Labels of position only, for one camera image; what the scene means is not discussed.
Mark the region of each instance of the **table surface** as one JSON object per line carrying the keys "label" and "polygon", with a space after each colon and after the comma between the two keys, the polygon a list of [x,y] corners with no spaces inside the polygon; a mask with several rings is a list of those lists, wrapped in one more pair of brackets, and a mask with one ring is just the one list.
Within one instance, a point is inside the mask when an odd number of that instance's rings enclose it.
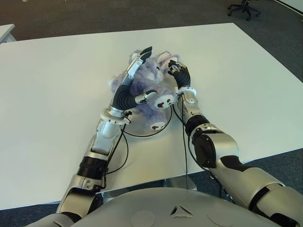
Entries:
{"label": "table surface", "polygon": [[[107,80],[147,46],[188,66],[208,120],[243,162],[303,147],[303,84],[235,24],[44,38],[0,46],[0,209],[60,200],[109,104]],[[173,116],[151,138],[127,135],[129,159],[106,190],[185,174]],[[110,169],[123,162],[122,144]],[[189,172],[201,169],[189,159]]]}
{"label": "table surface", "polygon": [[11,25],[1,25],[0,26],[0,41],[10,33],[10,31],[15,27],[14,24]]}

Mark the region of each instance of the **red marking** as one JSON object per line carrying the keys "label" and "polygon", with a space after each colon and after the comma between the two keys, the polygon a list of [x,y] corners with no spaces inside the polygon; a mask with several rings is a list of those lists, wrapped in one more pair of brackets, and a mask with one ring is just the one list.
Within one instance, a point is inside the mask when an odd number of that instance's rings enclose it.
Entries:
{"label": "red marking", "polygon": [[159,108],[163,108],[163,104],[164,104],[164,103],[159,103],[157,106],[158,106]]}

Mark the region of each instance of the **gray carpet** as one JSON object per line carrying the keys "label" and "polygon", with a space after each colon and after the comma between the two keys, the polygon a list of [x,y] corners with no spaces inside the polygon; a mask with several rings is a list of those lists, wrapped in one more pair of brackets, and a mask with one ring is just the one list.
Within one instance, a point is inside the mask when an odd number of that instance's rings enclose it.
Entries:
{"label": "gray carpet", "polygon": [[[245,20],[229,4],[240,0],[0,0],[0,25],[14,23],[17,40],[43,37],[152,29],[233,22],[303,81],[302,16],[272,1],[251,1],[262,12]],[[303,193],[303,150],[253,161],[270,174]],[[198,190],[218,194],[208,173],[190,176]],[[132,187],[162,186],[152,182]],[[37,205],[0,211],[0,227],[19,227],[54,213],[57,205]]]}

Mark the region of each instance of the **stuffed animal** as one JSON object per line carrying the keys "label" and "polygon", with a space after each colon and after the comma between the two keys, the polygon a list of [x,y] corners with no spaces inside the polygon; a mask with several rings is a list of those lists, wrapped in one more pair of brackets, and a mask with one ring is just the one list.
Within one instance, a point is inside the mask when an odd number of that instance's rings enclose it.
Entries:
{"label": "stuffed animal", "polygon": [[[131,54],[129,63],[140,53],[135,51]],[[156,90],[157,97],[146,104],[138,105],[134,110],[145,118],[145,128],[158,131],[165,127],[168,119],[161,109],[168,108],[176,100],[176,93],[173,89],[163,86],[167,75],[168,63],[170,60],[178,61],[177,55],[164,52],[155,57],[146,59],[134,75],[130,87],[130,93],[138,96],[149,90]],[[110,81],[111,90],[114,93],[122,81],[123,73]]]}

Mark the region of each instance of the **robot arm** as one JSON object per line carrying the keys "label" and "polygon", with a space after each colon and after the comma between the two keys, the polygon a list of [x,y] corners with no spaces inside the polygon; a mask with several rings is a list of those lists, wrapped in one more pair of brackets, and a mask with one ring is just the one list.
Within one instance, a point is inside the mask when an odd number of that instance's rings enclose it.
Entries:
{"label": "robot arm", "polygon": [[134,74],[151,54],[152,47],[146,48],[126,69],[111,104],[101,113],[96,135],[84,154],[78,172],[72,177],[56,213],[65,214],[76,222],[96,208],[98,200],[95,195],[106,187],[107,167],[115,151],[121,125],[125,126],[130,122],[128,116],[131,112],[126,110],[146,103],[157,95],[154,90],[137,97],[129,92]]}
{"label": "robot arm", "polygon": [[169,67],[178,84],[178,109],[195,147],[197,163],[208,168],[237,205],[281,226],[302,227],[303,196],[264,170],[243,165],[235,140],[201,113],[186,66],[171,61]]}

